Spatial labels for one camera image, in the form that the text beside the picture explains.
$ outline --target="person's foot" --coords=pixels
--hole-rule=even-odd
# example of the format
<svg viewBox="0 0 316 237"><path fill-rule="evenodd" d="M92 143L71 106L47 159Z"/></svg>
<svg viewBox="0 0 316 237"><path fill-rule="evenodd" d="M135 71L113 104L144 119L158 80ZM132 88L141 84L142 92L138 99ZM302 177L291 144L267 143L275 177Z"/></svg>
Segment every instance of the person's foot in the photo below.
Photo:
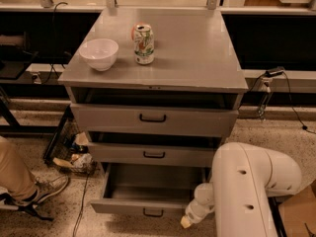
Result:
<svg viewBox="0 0 316 237"><path fill-rule="evenodd" d="M61 176L49 182L43 182L43 183L37 182L36 185L38 187L38 190L33 199L31 200L12 199L12 202L13 204L18 205L18 206L27 206L30 203L40 204L44 202L46 199L59 194L67 186L68 182L69 182L68 176Z"/></svg>

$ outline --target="gray cabinet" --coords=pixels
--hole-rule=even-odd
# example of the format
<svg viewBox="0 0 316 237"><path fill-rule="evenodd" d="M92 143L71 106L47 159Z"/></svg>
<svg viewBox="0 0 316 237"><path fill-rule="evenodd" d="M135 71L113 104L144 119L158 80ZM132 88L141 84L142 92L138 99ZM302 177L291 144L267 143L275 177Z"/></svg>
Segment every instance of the gray cabinet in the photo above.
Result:
<svg viewBox="0 0 316 237"><path fill-rule="evenodd" d="M150 65L133 59L128 33L137 22L155 34ZM96 38L118 43L116 64L100 73L76 53L59 78L104 169L103 191L91 205L100 213L181 217L196 186L209 179L247 90L221 15L105 9L86 40Z"/></svg>

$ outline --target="gray tabletop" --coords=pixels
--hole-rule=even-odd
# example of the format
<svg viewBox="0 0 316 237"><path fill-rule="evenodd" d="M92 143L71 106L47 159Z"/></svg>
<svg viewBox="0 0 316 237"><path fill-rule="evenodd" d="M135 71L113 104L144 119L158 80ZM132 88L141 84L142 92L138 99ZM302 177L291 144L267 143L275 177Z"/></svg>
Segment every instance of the gray tabletop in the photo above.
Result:
<svg viewBox="0 0 316 237"><path fill-rule="evenodd" d="M139 65L133 57L130 33L139 22L150 24L155 37L155 59L149 65ZM60 84L234 93L248 89L219 11L105 9L84 41L98 38L118 43L113 67L96 71L76 52L60 76Z"/></svg>

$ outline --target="cardboard box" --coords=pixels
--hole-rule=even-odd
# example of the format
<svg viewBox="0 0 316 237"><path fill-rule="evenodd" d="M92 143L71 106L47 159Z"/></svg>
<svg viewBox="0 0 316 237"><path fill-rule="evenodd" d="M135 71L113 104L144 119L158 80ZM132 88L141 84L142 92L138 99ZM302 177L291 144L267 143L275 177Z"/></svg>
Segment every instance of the cardboard box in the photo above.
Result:
<svg viewBox="0 0 316 237"><path fill-rule="evenodd" d="M316 236L316 180L278 207L287 237Z"/></svg>

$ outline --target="power adapter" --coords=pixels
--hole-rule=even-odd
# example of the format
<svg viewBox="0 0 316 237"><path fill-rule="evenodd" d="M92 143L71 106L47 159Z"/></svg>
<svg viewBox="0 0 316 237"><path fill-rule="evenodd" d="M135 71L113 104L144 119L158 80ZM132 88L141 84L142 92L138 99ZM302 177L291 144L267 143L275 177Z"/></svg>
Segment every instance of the power adapter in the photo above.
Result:
<svg viewBox="0 0 316 237"><path fill-rule="evenodd" d="M267 77L275 77L278 75L281 75L284 72L284 68L283 67L277 67L277 68L273 68L273 69L269 69L266 71L266 76Z"/></svg>

